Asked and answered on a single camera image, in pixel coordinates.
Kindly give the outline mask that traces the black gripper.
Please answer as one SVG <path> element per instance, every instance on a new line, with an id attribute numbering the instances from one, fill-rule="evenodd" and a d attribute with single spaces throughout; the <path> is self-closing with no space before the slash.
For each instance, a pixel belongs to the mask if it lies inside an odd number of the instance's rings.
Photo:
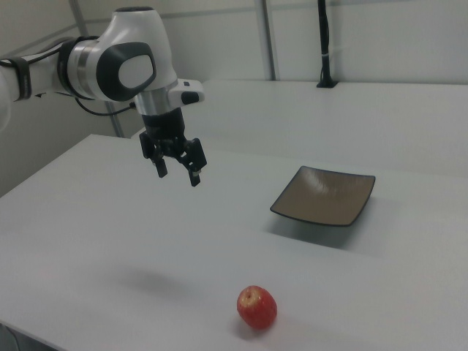
<path id="1" fill-rule="evenodd" d="M 207 160 L 198 138 L 187 140 L 184 135 L 185 123 L 180 108 L 162 115 L 142 115 L 146 130 L 139 135 L 143 157 L 150 159 L 158 176 L 167 175 L 164 155 L 176 155 L 189 175 L 191 186 L 200 183 L 201 170 Z"/>

